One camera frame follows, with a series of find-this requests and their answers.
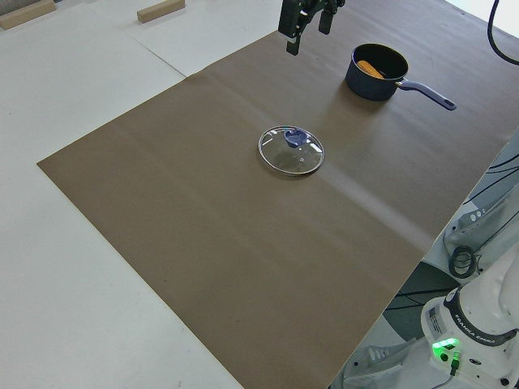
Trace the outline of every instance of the green indicator light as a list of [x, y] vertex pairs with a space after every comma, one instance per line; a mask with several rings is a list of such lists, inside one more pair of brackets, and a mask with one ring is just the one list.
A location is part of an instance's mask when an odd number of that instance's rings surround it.
[[458, 339], [448, 338], [446, 340], [441, 340], [440, 342], [436, 342], [432, 344], [432, 348], [442, 348], [447, 346], [453, 346], [459, 342]]

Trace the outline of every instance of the brown paper sheet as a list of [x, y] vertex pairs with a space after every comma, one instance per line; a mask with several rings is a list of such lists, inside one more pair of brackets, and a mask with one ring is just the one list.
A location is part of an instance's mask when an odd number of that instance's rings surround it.
[[[519, 71], [445, 2], [351, 1], [317, 24], [296, 58], [267, 36], [39, 164], [246, 389], [326, 387], [519, 123]], [[355, 96], [366, 42], [458, 110]], [[260, 159], [280, 124], [320, 138], [317, 173]]]

